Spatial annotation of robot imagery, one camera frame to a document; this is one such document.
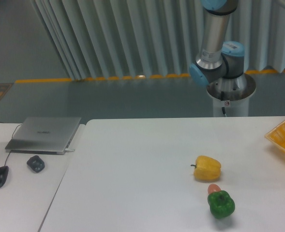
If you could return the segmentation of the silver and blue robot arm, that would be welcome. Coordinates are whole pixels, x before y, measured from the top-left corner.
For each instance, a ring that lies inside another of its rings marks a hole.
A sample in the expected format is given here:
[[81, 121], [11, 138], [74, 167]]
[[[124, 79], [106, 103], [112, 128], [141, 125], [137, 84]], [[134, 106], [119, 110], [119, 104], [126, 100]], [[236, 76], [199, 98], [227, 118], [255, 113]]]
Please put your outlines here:
[[241, 72], [270, 66], [285, 70], [285, 0], [203, 0], [204, 34], [189, 67], [191, 77], [206, 86]]

